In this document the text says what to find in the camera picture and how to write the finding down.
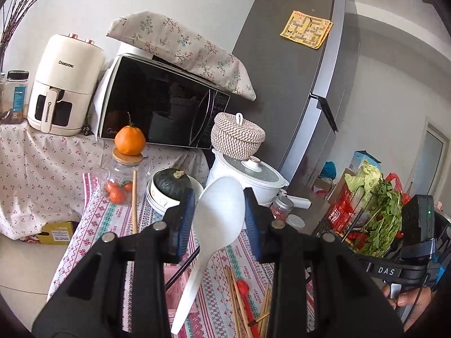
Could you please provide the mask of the person's right hand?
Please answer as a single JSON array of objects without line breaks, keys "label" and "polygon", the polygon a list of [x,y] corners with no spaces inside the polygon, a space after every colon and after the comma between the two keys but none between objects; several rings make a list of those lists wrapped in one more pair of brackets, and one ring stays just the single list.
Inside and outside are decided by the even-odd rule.
[{"label": "person's right hand", "polygon": [[382,288],[383,295],[388,299],[389,304],[392,308],[401,308],[408,305],[412,305],[410,317],[406,320],[404,324],[404,331],[410,329],[410,327],[416,322],[416,320],[421,316],[421,314],[426,310],[428,305],[433,300],[435,295],[429,287],[424,287],[423,289],[416,288],[408,292],[400,293],[397,300],[389,298],[391,289],[388,284],[385,284]]}]

